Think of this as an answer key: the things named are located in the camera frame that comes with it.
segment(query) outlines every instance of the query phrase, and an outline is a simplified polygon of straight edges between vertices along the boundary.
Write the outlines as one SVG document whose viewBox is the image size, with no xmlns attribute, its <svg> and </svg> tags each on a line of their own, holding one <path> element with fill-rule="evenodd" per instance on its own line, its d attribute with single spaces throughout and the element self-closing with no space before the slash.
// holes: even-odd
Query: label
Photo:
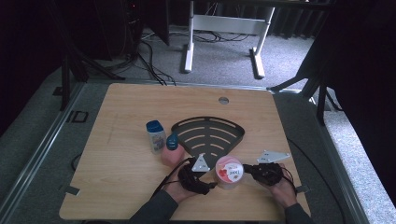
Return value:
<svg viewBox="0 0 396 224">
<path fill-rule="evenodd" d="M 153 145 L 154 151 L 161 150 L 165 146 L 165 139 L 160 134 L 155 134 L 151 137 L 151 142 Z"/>
<path fill-rule="evenodd" d="M 227 163 L 219 169 L 219 177 L 228 183 L 237 182 L 243 173 L 244 169 L 240 163 Z"/>
</svg>

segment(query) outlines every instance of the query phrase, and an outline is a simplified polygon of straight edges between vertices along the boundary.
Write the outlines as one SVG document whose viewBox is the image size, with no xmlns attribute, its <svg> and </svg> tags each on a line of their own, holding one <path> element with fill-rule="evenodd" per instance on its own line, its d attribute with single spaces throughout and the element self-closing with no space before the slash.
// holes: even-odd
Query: person's arm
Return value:
<svg viewBox="0 0 396 224">
<path fill-rule="evenodd" d="M 279 165 L 283 168 L 283 175 L 288 180 L 291 180 L 290 175 L 284 169 L 285 165 L 282 163 Z M 285 216 L 288 224 L 314 224 L 312 218 L 297 202 L 294 186 L 289 181 L 282 178 L 279 183 L 271 187 L 265 187 L 270 190 L 274 199 L 285 209 Z"/>
<path fill-rule="evenodd" d="M 165 191 L 160 190 L 146 202 L 132 217 L 129 223 L 160 224 L 166 223 L 174 214 L 178 203 Z"/>
<path fill-rule="evenodd" d="M 163 224 L 167 223 L 175 213 L 178 205 L 196 193 L 183 189 L 177 182 L 177 172 L 169 179 L 163 189 L 158 191 L 132 217 L 129 223 L 133 224 Z"/>
</svg>

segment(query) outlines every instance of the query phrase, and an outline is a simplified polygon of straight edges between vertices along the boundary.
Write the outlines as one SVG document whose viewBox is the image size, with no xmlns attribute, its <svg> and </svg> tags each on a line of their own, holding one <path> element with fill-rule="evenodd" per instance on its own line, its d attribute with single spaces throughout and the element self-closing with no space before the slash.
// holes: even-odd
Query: blue cap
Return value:
<svg viewBox="0 0 396 224">
<path fill-rule="evenodd" d="M 169 150 L 175 150 L 178 147 L 178 138 L 176 133 L 172 133 L 171 135 L 168 136 L 166 139 L 166 147 Z"/>
<path fill-rule="evenodd" d="M 146 124 L 146 128 L 147 128 L 149 133 L 158 133 L 158 132 L 162 132 L 163 131 L 163 126 L 156 119 L 152 120 L 152 121 L 149 121 Z"/>
</svg>

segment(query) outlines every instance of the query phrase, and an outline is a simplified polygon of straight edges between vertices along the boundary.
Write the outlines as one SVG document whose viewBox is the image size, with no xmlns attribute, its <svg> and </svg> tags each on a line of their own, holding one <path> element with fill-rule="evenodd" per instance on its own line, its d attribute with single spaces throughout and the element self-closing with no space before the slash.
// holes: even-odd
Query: desk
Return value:
<svg viewBox="0 0 396 224">
<path fill-rule="evenodd" d="M 189 43 L 187 46 L 185 72 L 192 71 L 192 56 L 194 52 L 193 32 L 194 30 L 214 31 L 223 33 L 235 33 L 245 35 L 258 35 L 259 42 L 257 47 L 249 50 L 250 58 L 253 63 L 254 72 L 257 78 L 265 77 L 262 66 L 262 46 L 271 24 L 271 19 L 276 7 L 303 8 L 312 10 L 330 10 L 333 4 L 311 3 L 309 1 L 299 0 L 219 0 L 220 3 L 253 5 L 265 7 L 265 16 L 262 20 L 220 17 L 209 15 L 194 14 L 194 2 L 207 2 L 207 0 L 190 1 L 190 18 L 189 18 Z"/>
<path fill-rule="evenodd" d="M 227 105 L 219 102 L 227 97 Z M 151 196 L 170 168 L 151 153 L 146 123 L 157 119 L 169 135 L 175 123 L 211 116 L 241 125 L 246 133 L 231 151 L 242 163 L 257 164 L 267 150 L 289 152 L 276 105 L 269 91 L 112 84 L 60 210 L 64 219 L 128 219 Z M 282 161 L 300 186 L 292 158 Z M 213 181 L 208 173 L 201 178 Z M 309 214 L 304 194 L 298 201 Z M 271 194 L 245 175 L 235 189 L 212 189 L 183 202 L 173 220 L 278 220 L 283 209 Z"/>
<path fill-rule="evenodd" d="M 266 9 L 264 20 L 241 19 L 219 16 L 194 15 L 194 2 L 190 1 L 189 18 L 189 44 L 187 46 L 185 71 L 192 70 L 192 55 L 194 53 L 193 32 L 194 30 L 216 31 L 246 35 L 259 35 L 257 47 L 250 50 L 251 60 L 254 62 L 255 72 L 258 77 L 265 77 L 262 66 L 262 45 L 268 33 L 274 7 Z"/>
</svg>

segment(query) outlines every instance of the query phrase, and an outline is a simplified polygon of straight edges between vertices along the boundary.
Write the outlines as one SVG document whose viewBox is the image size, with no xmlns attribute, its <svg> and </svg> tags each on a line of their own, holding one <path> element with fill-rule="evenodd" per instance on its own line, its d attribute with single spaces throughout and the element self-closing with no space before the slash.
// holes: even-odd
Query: table top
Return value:
<svg viewBox="0 0 396 224">
<path fill-rule="evenodd" d="M 219 102 L 226 97 L 229 103 Z M 171 169 L 151 153 L 146 123 L 157 119 L 167 135 L 171 127 L 193 117 L 230 120 L 245 129 L 242 141 L 230 152 L 245 164 L 257 164 L 266 150 L 290 153 L 269 91 L 112 84 L 93 125 L 60 210 L 63 219 L 129 219 L 151 196 Z M 292 157 L 281 161 L 300 178 Z M 201 177 L 213 181 L 213 171 Z M 298 201 L 309 214 L 304 194 Z M 216 187 L 207 195 L 184 201 L 173 220 L 280 220 L 283 209 L 251 175 L 234 189 Z"/>
</svg>

